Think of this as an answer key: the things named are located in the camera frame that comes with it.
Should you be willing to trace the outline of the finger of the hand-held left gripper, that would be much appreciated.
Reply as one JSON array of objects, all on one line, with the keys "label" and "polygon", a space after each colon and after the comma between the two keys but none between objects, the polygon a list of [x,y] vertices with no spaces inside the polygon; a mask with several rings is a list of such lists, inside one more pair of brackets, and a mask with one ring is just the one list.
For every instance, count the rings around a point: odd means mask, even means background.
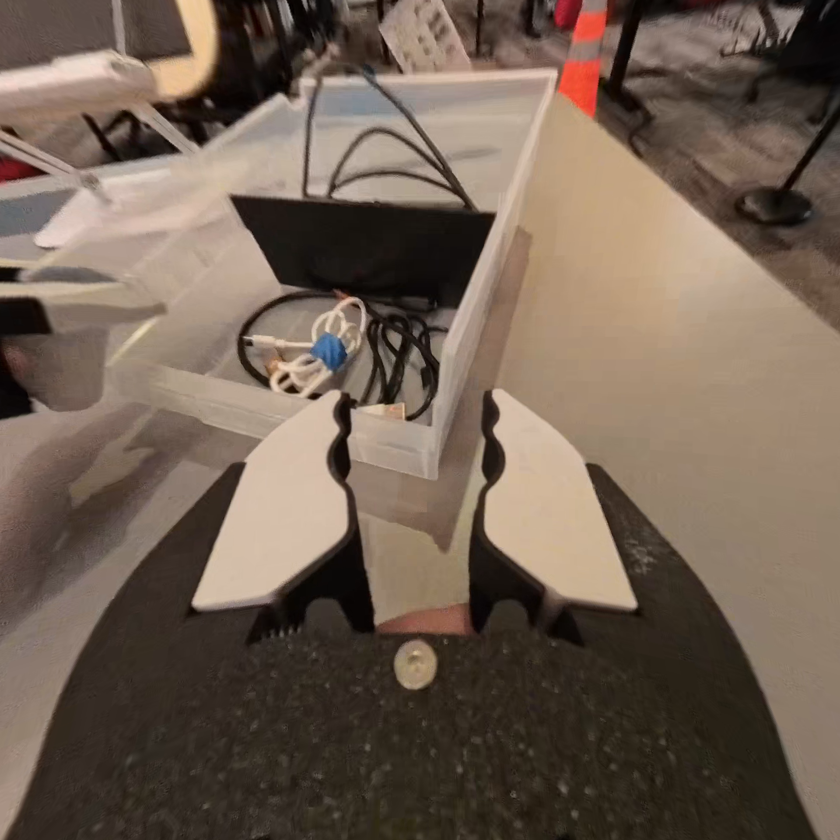
[{"label": "finger of the hand-held left gripper", "polygon": [[115,280],[89,282],[47,280],[19,285],[19,297],[36,301],[45,316],[42,334],[110,329],[141,322],[166,312],[147,291]]},{"label": "finger of the hand-held left gripper", "polygon": [[96,269],[78,266],[2,266],[1,290],[32,287],[45,291],[55,287],[60,290],[94,291],[127,290],[133,284]]}]

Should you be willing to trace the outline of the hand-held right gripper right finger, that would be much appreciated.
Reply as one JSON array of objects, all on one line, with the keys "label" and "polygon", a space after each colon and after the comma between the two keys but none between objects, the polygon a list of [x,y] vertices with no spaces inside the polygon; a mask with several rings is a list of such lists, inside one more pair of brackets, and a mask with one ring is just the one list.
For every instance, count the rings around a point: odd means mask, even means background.
[{"label": "hand-held right gripper right finger", "polygon": [[484,395],[484,485],[469,546],[474,614],[515,600],[527,614],[566,606],[635,613],[585,460],[559,431],[497,388]]}]

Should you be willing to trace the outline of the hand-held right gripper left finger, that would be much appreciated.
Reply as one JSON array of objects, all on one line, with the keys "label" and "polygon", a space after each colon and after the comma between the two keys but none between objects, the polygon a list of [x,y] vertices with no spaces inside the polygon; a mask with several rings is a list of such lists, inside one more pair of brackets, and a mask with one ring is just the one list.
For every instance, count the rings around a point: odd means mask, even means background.
[{"label": "hand-held right gripper left finger", "polygon": [[198,613],[266,606],[358,528],[348,485],[350,398],[329,391],[246,457],[194,591]]}]

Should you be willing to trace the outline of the clear plastic bin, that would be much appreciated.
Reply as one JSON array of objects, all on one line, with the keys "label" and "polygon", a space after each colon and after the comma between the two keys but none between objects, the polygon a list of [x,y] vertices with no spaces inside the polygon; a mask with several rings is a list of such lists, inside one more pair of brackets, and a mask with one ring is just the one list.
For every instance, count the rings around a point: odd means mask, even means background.
[{"label": "clear plastic bin", "polygon": [[[464,282],[441,290],[437,316],[444,338],[442,383],[430,419],[418,423],[363,415],[352,421],[353,460],[417,478],[435,480],[445,441],[487,322],[515,235],[539,136],[556,92],[556,70],[483,70],[381,81],[405,102],[448,158],[479,209],[491,215],[486,243],[470,257]],[[302,288],[274,258],[307,234],[327,236],[315,256],[350,232],[350,223],[269,222],[259,245],[239,217],[231,196],[301,200],[306,103],[278,95],[240,120],[204,150],[194,167],[190,197],[176,187],[185,225],[150,251],[136,280],[160,281],[166,314],[147,322],[116,349],[108,363],[113,388],[127,399],[194,417],[210,427],[264,438],[299,412],[301,399],[272,395],[251,380],[235,358],[240,323],[281,292]]]}]

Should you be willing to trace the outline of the grey desk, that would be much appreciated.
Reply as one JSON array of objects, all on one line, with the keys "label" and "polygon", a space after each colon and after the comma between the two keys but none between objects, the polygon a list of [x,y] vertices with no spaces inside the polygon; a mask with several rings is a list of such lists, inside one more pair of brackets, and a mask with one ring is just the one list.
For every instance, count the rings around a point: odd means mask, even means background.
[{"label": "grey desk", "polygon": [[603,466],[718,600],[805,809],[838,838],[838,333],[600,125],[549,106],[439,481],[361,466],[371,512],[448,536],[497,384]]}]

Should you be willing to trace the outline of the white folding stand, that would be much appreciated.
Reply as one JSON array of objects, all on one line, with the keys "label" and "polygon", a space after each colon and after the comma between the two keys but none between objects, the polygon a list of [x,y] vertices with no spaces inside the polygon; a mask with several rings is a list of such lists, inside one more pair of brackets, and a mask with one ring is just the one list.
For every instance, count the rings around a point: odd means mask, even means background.
[{"label": "white folding stand", "polygon": [[[198,145],[189,140],[154,106],[158,89],[146,63],[106,49],[54,59],[47,65],[5,70],[1,76],[2,127],[17,121],[88,112],[99,106],[120,106],[152,128],[178,151],[189,154]],[[64,177],[75,193],[58,214],[35,235],[35,246],[58,249],[93,228],[120,204],[140,176],[115,181],[93,170],[82,170],[2,129],[2,155],[53,176]]]}]

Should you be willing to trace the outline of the wooden board with dark panel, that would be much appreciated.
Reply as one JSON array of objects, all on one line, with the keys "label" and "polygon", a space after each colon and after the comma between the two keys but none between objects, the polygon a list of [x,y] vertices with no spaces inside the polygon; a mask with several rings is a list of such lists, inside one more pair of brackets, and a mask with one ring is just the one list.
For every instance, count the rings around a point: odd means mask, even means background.
[{"label": "wooden board with dark panel", "polygon": [[220,51],[213,2],[2,2],[2,72],[112,49],[152,69],[156,103],[202,91]]}]

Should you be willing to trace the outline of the black stand base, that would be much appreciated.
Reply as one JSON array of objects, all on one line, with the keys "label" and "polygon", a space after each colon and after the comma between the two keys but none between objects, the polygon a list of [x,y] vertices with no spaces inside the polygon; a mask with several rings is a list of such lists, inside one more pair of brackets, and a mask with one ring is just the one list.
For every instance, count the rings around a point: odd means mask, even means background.
[{"label": "black stand base", "polygon": [[814,214],[813,203],[795,187],[838,123],[836,108],[781,185],[756,187],[740,195],[734,203],[738,215],[765,227],[793,227],[807,222]]}]

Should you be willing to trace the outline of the printed paper sign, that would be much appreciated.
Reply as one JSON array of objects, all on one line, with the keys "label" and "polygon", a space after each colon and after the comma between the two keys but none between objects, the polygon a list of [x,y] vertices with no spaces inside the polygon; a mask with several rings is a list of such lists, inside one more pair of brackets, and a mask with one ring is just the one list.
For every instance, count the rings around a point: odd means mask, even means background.
[{"label": "printed paper sign", "polygon": [[379,33],[405,75],[471,70],[467,50],[442,1],[399,1],[384,15]]}]

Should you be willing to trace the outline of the orange reflective barrier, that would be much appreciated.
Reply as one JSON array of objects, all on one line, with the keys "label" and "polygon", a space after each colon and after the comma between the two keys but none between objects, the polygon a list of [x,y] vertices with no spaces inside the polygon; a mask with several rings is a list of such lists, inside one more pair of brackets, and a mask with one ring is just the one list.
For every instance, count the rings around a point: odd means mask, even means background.
[{"label": "orange reflective barrier", "polygon": [[608,1],[583,1],[571,32],[558,93],[594,119],[601,78]]}]

